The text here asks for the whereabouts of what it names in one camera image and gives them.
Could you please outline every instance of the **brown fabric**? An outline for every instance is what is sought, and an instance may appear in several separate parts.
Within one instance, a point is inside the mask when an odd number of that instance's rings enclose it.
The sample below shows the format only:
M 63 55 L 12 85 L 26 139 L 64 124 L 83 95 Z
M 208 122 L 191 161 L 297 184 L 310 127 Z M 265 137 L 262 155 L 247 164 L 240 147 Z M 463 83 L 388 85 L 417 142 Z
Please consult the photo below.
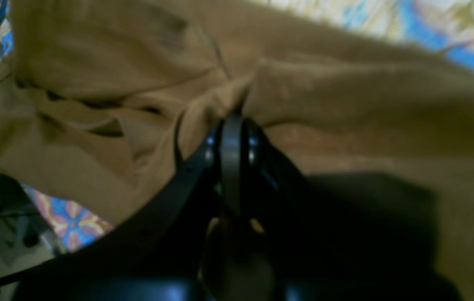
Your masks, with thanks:
M 119 224 L 237 107 L 307 175 L 384 170 L 439 202 L 474 300 L 474 74 L 239 0 L 13 0 L 0 173 Z

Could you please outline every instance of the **brown jacket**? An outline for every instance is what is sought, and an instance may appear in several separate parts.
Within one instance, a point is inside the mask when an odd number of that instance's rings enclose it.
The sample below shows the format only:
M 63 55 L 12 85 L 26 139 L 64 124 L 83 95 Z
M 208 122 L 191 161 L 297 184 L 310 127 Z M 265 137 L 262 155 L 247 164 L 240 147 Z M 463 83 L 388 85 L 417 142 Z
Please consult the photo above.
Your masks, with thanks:
M 0 173 L 119 224 L 237 107 L 306 175 L 440 194 L 436 267 L 474 300 L 474 74 L 239 0 L 13 0 Z M 181 126 L 176 120 L 182 115 Z

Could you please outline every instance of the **colorful patterned fabric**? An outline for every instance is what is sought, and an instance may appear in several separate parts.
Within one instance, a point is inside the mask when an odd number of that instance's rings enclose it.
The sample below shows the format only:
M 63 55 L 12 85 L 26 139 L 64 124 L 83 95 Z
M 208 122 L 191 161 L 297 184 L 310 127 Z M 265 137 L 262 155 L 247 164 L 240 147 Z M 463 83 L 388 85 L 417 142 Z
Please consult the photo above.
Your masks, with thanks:
M 406 46 L 439 51 L 474 69 L 474 0 L 250 0 L 300 17 Z M 0 58 L 12 48 L 7 1 L 0 0 Z M 93 242 L 111 225 L 69 200 L 26 186 L 69 250 Z

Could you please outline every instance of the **floral patterned bedsheet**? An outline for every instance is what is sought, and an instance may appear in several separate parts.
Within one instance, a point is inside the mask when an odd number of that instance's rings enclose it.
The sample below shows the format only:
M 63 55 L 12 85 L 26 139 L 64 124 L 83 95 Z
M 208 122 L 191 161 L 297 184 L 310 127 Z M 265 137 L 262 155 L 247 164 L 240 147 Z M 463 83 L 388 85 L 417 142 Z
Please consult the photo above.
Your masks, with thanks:
M 250 0 L 318 23 L 440 52 L 474 69 L 474 0 Z M 7 0 L 0 0 L 0 59 L 12 48 Z M 72 200 L 25 186 L 42 215 L 71 251 L 112 226 Z

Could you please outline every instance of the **tan cloth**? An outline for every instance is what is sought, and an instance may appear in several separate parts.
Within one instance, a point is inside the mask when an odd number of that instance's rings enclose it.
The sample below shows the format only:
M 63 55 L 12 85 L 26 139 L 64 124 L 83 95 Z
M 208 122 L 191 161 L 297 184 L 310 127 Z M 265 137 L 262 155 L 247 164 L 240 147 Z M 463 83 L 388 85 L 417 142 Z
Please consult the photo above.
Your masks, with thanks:
M 119 224 L 237 107 L 307 175 L 437 191 L 436 266 L 474 300 L 474 74 L 238 0 L 13 0 L 0 173 Z

